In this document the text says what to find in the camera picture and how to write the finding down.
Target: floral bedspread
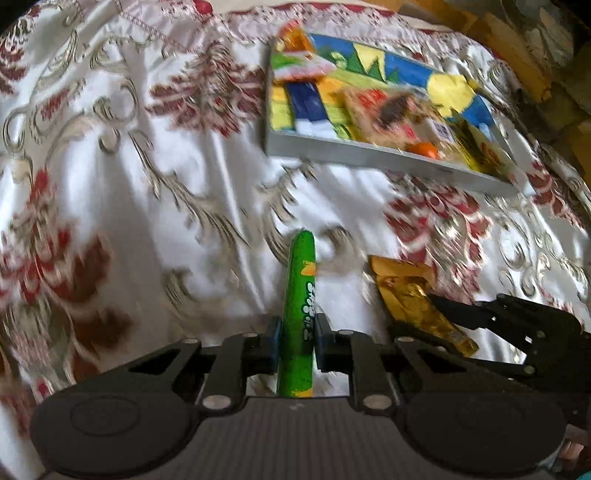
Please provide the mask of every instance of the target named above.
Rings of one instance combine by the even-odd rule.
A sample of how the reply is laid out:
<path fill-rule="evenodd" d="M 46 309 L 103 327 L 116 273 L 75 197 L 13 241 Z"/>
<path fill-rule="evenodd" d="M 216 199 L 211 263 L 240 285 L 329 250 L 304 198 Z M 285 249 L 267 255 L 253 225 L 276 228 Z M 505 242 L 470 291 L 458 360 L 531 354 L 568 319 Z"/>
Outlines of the floral bedspread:
<path fill-rule="evenodd" d="M 509 292 L 591 327 L 589 190 L 496 109 L 533 197 L 264 154 L 268 41 L 295 17 L 472 77 L 500 103 L 519 86 L 461 34 L 343 5 L 213 15 L 190 0 L 45 0 L 0 37 L 0 462 L 12 476 L 43 470 L 27 421 L 53 391 L 184 335 L 264 329 L 300 228 L 317 238 L 317 305 L 335 329 L 384 339 L 368 254 L 434 265 L 453 299 Z M 475 339 L 484 358 L 522 360 L 491 333 Z M 314 389 L 345 393 L 346 379 L 318 375 Z"/>

